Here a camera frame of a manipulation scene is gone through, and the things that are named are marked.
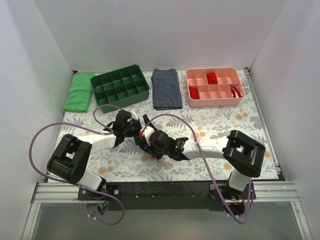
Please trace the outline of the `black underwear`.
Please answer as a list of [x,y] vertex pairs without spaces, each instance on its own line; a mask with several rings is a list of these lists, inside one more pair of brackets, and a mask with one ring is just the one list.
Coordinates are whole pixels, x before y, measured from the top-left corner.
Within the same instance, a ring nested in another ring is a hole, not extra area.
[[134,138],[135,144],[139,146],[144,152],[150,154],[151,156],[155,157],[155,150],[151,145],[148,145],[146,138],[137,136]]

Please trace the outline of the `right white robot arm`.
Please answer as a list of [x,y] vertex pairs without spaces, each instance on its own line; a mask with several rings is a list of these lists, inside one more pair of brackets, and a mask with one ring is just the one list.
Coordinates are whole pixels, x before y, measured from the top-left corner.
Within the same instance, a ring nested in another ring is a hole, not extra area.
[[138,133],[142,149],[157,159],[168,156],[175,161],[225,159],[234,168],[227,180],[225,192],[237,199],[245,192],[252,178],[261,175],[266,147],[242,133],[232,130],[226,138],[195,141],[187,137],[173,139],[161,130],[147,127]]

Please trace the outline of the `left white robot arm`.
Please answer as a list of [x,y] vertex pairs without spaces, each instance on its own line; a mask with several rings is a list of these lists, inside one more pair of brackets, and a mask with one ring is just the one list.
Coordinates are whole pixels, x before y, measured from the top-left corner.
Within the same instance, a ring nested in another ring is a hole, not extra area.
[[108,192],[106,180],[87,169],[90,155],[115,148],[126,138],[134,138],[137,146],[155,158],[160,152],[148,143],[141,129],[141,122],[135,113],[120,110],[115,121],[100,134],[64,135],[47,163],[47,170],[69,184],[88,188],[95,200],[101,200]]

